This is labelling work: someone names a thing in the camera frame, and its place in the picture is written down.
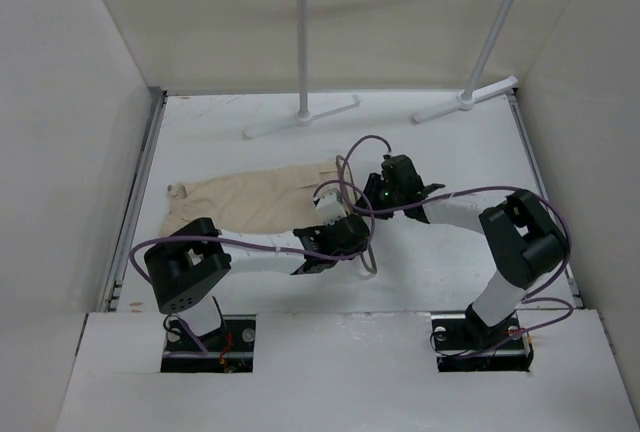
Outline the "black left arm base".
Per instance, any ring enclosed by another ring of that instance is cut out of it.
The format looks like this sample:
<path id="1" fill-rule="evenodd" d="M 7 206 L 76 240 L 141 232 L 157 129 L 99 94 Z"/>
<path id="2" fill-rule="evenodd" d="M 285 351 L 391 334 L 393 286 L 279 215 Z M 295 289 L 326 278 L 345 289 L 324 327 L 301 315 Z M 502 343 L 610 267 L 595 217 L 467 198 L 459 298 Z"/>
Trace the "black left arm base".
<path id="1" fill-rule="evenodd" d="M 251 373 L 254 365 L 256 317 L 225 315 L 223 324 L 199 338 L 191 337 L 178 318 L 165 319 L 161 373 Z"/>

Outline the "beige trousers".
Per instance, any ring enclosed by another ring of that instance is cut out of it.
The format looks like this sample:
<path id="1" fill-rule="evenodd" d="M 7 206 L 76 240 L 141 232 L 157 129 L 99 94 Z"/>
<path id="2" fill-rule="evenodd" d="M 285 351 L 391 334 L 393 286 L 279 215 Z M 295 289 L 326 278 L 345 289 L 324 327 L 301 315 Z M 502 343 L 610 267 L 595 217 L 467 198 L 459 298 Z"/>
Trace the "beige trousers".
<path id="1" fill-rule="evenodd" d="M 338 177 L 334 161 L 247 171 L 168 187 L 169 211 L 159 229 L 169 236 L 198 218 L 219 229 L 276 234 L 319 225 L 313 192 Z"/>

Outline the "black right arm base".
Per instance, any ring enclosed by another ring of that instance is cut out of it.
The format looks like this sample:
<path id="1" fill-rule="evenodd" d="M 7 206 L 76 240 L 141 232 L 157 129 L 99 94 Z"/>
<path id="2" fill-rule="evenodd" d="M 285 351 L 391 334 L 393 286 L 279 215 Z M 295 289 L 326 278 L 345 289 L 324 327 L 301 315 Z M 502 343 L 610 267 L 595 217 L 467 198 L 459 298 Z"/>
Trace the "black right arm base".
<path id="1" fill-rule="evenodd" d="M 432 314 L 429 344 L 440 373 L 529 372 L 534 358 L 516 312 L 487 330 L 473 329 L 463 312 Z"/>

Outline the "grey wire hanger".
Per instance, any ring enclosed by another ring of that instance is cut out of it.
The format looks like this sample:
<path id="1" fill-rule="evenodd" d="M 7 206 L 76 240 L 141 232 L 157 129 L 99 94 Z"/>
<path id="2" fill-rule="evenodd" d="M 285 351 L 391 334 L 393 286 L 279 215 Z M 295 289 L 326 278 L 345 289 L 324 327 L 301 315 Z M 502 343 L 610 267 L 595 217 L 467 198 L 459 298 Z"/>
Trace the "grey wire hanger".
<path id="1" fill-rule="evenodd" d="M 338 187 L 343 208 L 347 216 L 338 221 L 338 252 L 340 256 L 358 258 L 365 270 L 366 278 L 377 275 L 378 267 L 375 254 L 371 245 L 372 232 L 375 230 L 375 219 L 372 215 L 361 216 L 356 212 L 356 202 L 368 197 L 354 183 L 351 166 L 344 155 L 338 154 L 335 158 L 337 169 Z M 363 206 L 365 212 L 370 207 L 367 203 Z"/>

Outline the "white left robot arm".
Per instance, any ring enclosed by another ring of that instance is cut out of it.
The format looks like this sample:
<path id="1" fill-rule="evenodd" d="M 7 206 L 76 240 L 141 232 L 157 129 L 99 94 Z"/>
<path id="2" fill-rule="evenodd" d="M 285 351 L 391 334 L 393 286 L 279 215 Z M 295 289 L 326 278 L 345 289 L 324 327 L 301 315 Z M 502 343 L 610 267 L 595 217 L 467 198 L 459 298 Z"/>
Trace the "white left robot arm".
<path id="1" fill-rule="evenodd" d="M 370 229 L 357 215 L 266 235 L 229 232 L 216 228 L 210 218 L 198 218 L 152 240 L 144 247 L 144 263 L 159 312 L 185 323 L 192 341 L 210 351 L 224 339 L 213 289 L 227 275 L 319 274 L 358 257 L 369 241 Z"/>

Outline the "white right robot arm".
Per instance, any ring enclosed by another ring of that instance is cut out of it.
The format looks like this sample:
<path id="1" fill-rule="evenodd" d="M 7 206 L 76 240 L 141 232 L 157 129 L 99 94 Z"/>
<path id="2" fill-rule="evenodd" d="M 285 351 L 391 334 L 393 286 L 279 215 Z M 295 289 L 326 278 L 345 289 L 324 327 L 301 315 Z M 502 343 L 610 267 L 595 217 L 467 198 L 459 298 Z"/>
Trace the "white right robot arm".
<path id="1" fill-rule="evenodd" d="M 397 211 L 425 224 L 448 225 L 484 236 L 496 271 L 465 311 L 464 336 L 473 346 L 489 346 L 500 324 L 512 315 L 538 279 L 566 262 L 568 233 L 551 218 L 537 194 L 520 188 L 485 187 L 444 192 L 442 184 L 423 183 L 406 155 L 387 155 L 372 173 L 364 197 L 356 202 L 375 217 Z"/>

